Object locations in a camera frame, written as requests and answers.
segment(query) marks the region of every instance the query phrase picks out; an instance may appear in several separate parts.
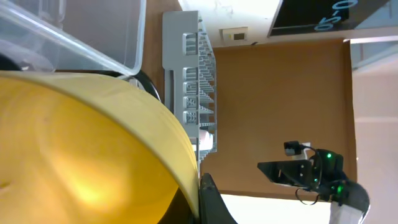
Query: brown cardboard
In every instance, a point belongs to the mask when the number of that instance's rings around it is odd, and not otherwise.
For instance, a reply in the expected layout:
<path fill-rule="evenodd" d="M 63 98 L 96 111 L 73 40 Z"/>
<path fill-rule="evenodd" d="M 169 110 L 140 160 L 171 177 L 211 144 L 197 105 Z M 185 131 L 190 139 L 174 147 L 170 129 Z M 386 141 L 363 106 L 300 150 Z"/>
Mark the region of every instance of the brown cardboard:
<path fill-rule="evenodd" d="M 295 198 L 258 162 L 284 161 L 283 142 L 344 156 L 356 180 L 349 42 L 342 39 L 215 49 L 218 152 L 202 163 L 221 193 Z"/>

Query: white wall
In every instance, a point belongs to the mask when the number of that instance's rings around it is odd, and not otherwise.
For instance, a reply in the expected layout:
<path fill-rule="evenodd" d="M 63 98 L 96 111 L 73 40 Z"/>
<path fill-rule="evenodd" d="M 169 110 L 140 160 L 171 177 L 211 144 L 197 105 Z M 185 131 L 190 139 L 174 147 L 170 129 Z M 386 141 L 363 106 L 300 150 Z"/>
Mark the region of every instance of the white wall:
<path fill-rule="evenodd" d="M 269 29 L 280 0 L 178 0 L 183 10 L 199 10 L 206 24 L 207 33 L 213 47 L 249 45 L 253 42 L 266 44 L 271 42 L 316 40 L 365 37 L 384 37 L 398 35 L 395 27 L 378 29 L 358 29 L 338 32 L 320 32 L 314 34 L 285 35 L 267 38 Z M 391 21 L 396 21 L 397 14 Z M 249 27 L 248 39 L 226 45 L 221 40 L 220 29 Z M 373 27 L 370 24 L 362 28 Z"/>
<path fill-rule="evenodd" d="M 365 224 L 396 223 L 397 52 L 353 72 L 353 97 L 358 182 L 368 191 L 371 200 Z"/>
<path fill-rule="evenodd" d="M 224 47 L 220 29 L 249 27 L 249 45 L 267 37 L 279 0 L 179 0 L 184 11 L 199 10 L 213 47 Z"/>
<path fill-rule="evenodd" d="M 222 195 L 222 198 L 239 224 L 328 224 L 330 219 L 330 204 L 326 202 L 309 206 L 298 200 L 235 195 Z"/>

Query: dish rack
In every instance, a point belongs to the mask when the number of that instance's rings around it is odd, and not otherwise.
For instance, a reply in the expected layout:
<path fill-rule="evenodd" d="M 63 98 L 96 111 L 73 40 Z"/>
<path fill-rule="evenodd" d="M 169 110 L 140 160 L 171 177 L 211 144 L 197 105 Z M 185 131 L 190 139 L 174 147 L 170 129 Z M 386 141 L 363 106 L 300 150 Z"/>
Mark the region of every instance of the dish rack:
<path fill-rule="evenodd" d="M 165 105 L 181 122 L 200 162 L 217 151 L 216 60 L 198 11 L 163 14 Z M 213 148 L 199 150 L 199 130 L 214 135 Z"/>

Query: plastic bin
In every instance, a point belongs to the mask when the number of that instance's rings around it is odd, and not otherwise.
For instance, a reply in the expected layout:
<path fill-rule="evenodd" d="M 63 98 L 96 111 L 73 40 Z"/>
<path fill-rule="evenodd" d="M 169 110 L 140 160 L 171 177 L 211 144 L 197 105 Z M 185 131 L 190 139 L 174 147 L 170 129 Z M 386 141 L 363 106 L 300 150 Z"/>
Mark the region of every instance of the plastic bin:
<path fill-rule="evenodd" d="M 0 53 L 25 70 L 141 69 L 145 0 L 2 0 Z"/>

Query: cable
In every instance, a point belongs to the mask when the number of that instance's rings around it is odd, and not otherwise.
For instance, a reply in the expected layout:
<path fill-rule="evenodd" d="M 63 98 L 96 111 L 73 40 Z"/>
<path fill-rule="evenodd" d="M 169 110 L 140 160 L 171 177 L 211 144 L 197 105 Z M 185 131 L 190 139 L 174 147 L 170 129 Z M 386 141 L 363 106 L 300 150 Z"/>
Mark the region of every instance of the cable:
<path fill-rule="evenodd" d="M 296 190 L 295 195 L 296 195 L 297 200 L 299 200 L 299 201 L 300 201 L 301 203 L 303 203 L 304 205 L 315 205 L 315 204 L 318 202 L 319 194 L 317 195 L 317 197 L 315 198 L 315 201 L 314 201 L 312 204 L 304 203 L 303 200 L 301 200 L 301 198 L 299 197 L 299 194 L 298 194 L 299 190 L 301 190 L 301 189 L 297 189 L 297 190 Z"/>

